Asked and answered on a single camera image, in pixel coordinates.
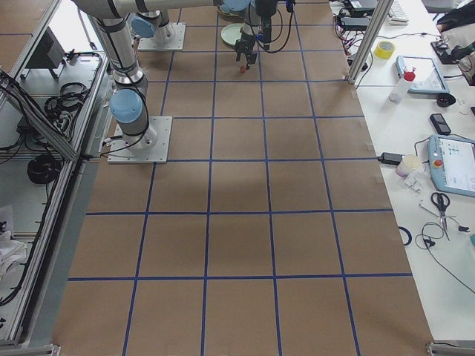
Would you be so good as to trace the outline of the light green plate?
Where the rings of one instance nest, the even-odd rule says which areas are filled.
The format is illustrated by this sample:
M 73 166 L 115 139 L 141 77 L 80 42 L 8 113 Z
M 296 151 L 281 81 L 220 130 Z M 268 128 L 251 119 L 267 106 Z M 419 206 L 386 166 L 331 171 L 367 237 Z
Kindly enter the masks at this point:
M 226 25 L 220 32 L 223 43 L 229 47 L 235 47 L 236 41 L 241 38 L 241 30 L 243 25 L 232 23 Z

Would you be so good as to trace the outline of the wicker fruit basket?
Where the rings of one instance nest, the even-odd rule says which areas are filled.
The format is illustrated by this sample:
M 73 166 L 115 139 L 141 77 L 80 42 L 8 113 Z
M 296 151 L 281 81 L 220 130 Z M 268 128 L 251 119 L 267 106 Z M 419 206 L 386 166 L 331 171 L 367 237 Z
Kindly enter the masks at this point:
M 222 5 L 217 6 L 217 12 L 221 14 L 222 16 L 228 16 L 228 17 L 242 17 L 243 16 L 240 11 L 232 10 L 227 4 L 222 4 Z

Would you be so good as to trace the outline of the yellow tape roll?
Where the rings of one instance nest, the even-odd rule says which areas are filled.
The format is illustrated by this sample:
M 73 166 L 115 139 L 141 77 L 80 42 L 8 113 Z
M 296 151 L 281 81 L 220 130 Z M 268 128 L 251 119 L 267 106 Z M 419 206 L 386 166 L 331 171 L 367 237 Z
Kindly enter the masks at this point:
M 395 49 L 396 46 L 394 43 L 390 41 L 380 41 L 376 45 L 374 55 L 379 59 L 389 59 L 393 55 Z

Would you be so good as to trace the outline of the white bottle red cap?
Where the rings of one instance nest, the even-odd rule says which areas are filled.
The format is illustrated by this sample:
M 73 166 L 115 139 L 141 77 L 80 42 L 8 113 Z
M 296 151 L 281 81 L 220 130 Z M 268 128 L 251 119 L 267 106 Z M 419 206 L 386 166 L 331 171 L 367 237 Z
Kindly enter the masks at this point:
M 412 69 L 406 68 L 400 78 L 400 80 L 395 85 L 394 89 L 391 91 L 388 99 L 396 104 L 399 104 L 403 98 L 406 96 L 407 92 L 409 91 L 414 79 L 416 78 L 416 69 L 413 67 Z

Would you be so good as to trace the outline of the upper blue teach pendant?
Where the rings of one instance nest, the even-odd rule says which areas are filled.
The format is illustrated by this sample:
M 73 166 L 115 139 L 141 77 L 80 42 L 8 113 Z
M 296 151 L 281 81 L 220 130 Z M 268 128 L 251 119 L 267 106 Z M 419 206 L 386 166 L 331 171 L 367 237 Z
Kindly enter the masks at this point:
M 409 89 L 412 94 L 449 93 L 443 73 L 432 57 L 397 56 L 396 70 L 400 78 L 405 71 L 415 70 L 415 79 Z

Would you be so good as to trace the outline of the blue teach pendant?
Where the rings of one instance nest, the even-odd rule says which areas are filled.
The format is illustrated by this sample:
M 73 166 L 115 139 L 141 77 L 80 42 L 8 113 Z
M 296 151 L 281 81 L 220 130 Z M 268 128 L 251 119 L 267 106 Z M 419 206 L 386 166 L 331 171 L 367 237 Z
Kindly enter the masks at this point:
M 427 143 L 430 178 L 438 191 L 474 197 L 474 141 L 432 135 Z
M 412 94 L 449 93 L 443 73 L 432 57 L 397 56 L 396 70 L 400 78 L 405 71 L 415 70 L 415 79 L 409 89 Z

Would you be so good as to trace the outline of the black power adapter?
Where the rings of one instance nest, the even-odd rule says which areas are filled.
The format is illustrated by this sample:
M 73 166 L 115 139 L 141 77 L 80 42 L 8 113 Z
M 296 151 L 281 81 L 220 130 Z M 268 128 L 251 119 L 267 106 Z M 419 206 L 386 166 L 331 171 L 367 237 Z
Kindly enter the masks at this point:
M 401 163 L 403 157 L 401 154 L 383 152 L 377 157 L 377 160 L 382 164 L 397 166 Z

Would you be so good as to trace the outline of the white paper cup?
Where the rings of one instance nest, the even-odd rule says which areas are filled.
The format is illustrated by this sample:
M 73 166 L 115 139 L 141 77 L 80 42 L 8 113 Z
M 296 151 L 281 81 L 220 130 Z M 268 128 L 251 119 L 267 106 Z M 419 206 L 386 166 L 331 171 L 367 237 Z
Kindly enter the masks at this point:
M 411 173 L 422 167 L 421 159 L 413 154 L 407 154 L 402 157 L 401 162 L 396 167 L 396 174 L 400 177 L 407 177 Z

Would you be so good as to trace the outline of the black round object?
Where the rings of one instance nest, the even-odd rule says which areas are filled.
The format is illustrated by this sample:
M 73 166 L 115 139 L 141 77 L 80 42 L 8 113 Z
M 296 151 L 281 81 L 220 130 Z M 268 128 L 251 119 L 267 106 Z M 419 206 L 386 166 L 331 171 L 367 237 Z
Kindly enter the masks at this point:
M 449 108 L 456 103 L 456 98 L 450 93 L 440 93 L 436 98 L 436 104 L 440 108 Z

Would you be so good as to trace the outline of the grey control box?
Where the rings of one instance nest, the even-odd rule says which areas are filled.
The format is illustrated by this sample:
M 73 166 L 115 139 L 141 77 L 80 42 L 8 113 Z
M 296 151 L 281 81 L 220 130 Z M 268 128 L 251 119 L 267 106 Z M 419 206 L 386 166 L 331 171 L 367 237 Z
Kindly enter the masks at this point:
M 47 27 L 39 43 L 34 49 L 33 55 L 27 62 L 25 69 L 48 70 L 54 79 L 58 79 L 62 70 L 56 72 L 65 65 L 65 51 L 50 27 Z

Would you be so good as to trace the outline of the black phone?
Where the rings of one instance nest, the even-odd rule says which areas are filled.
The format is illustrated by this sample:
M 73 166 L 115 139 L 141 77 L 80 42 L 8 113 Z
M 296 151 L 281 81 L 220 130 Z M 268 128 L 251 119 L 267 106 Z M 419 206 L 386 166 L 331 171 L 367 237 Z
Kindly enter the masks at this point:
M 443 115 L 440 113 L 433 113 L 430 115 L 429 119 L 439 135 L 448 136 L 451 134 L 451 129 L 449 128 Z

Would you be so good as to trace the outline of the lower blue teach pendant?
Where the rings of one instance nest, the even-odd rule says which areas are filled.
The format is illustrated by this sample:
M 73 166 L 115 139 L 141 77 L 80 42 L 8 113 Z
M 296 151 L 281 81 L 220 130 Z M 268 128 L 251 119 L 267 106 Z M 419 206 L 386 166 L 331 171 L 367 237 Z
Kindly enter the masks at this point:
M 430 178 L 438 191 L 474 197 L 474 141 L 432 135 L 427 143 Z

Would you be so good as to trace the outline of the black scissors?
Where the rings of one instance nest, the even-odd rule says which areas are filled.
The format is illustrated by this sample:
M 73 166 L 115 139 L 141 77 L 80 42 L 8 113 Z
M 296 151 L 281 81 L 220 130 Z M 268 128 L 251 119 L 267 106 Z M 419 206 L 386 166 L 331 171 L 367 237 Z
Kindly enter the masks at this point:
M 430 195 L 430 201 L 433 203 L 433 205 L 437 208 L 437 211 L 439 212 L 439 221 L 442 226 L 442 230 L 445 233 L 445 236 L 449 240 L 450 237 L 448 235 L 448 224 L 447 224 L 447 215 L 446 211 L 448 206 L 451 203 L 451 200 L 448 195 L 441 193 L 441 192 L 433 192 Z

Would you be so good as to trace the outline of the blue tape roll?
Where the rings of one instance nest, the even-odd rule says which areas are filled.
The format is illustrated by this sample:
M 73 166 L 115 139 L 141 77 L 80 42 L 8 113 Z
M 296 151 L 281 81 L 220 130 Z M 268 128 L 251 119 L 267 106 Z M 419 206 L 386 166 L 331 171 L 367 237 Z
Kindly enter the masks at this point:
M 398 229 L 403 232 L 406 238 L 403 241 L 403 246 L 409 246 L 413 242 L 413 235 L 411 232 L 404 226 L 399 226 Z

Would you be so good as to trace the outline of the aluminium frame post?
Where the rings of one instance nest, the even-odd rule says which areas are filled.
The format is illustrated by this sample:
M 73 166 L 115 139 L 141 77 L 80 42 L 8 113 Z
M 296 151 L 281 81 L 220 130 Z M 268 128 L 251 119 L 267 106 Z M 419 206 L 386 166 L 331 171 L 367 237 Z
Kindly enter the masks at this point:
M 363 68 L 363 65 L 367 59 L 367 56 L 373 46 L 374 41 L 387 17 L 389 9 L 393 3 L 393 0 L 381 0 L 378 1 L 376 8 L 373 12 L 370 23 L 361 41 L 361 44 L 356 52 L 353 63 L 350 66 L 349 73 L 347 75 L 347 81 L 354 85 L 358 75 Z

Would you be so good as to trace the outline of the aluminium side frame rail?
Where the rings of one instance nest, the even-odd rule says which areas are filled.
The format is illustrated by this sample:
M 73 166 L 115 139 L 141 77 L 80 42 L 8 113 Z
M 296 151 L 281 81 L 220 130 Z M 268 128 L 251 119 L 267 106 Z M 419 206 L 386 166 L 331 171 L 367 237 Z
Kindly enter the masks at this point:
M 63 115 L 56 125 L 44 115 L 45 102 L 59 95 L 64 85 L 83 83 L 82 107 Z M 9 87 L 13 98 L 1 95 L 1 144 L 13 139 L 18 146 L 1 154 L 1 224 L 12 239 L 25 243 L 23 263 L 1 278 L 1 345 L 16 345 L 26 329 L 25 317 L 35 297 L 35 285 L 53 236 L 61 222 L 60 211 L 77 164 L 86 154 L 95 152 L 111 121 L 105 109 L 111 79 L 104 53 L 76 53 L 54 79 L 43 70 L 33 70 L 18 81 L 29 97 L 23 99 Z M 34 118 L 38 114 L 41 120 Z M 27 175 L 34 158 L 51 153 L 61 165 L 51 183 L 36 184 Z

